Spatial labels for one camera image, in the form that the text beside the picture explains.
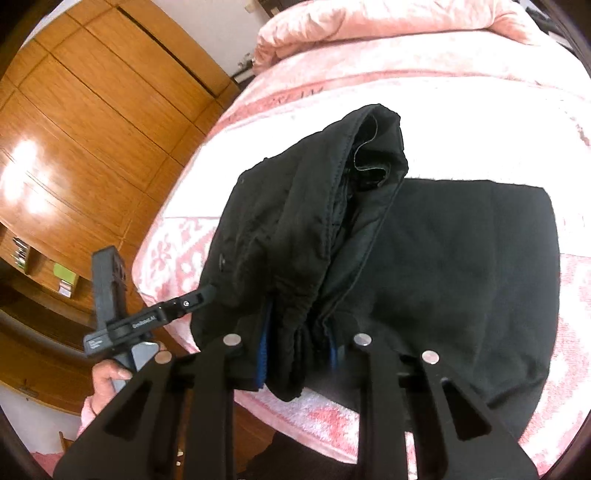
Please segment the pink sleeve forearm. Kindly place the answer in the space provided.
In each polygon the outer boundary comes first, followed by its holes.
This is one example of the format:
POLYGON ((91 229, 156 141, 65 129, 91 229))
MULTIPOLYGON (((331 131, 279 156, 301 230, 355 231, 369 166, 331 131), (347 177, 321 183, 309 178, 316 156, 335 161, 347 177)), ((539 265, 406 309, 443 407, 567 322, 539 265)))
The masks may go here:
POLYGON ((83 407, 80 413, 80 427, 77 431, 76 437, 79 437, 84 430, 93 422, 96 418, 96 413, 92 408, 92 396, 88 396, 85 398, 83 403, 83 407))

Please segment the person's left hand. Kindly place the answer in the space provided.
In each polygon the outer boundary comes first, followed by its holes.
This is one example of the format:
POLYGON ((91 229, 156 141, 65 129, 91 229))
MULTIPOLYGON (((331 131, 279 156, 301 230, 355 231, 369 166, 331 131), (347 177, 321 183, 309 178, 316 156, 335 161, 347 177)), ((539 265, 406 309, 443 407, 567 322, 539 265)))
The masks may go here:
POLYGON ((91 377, 93 394, 89 405, 92 412, 98 415, 116 395, 114 382, 127 382, 133 373, 116 360, 106 359, 93 366, 91 377))

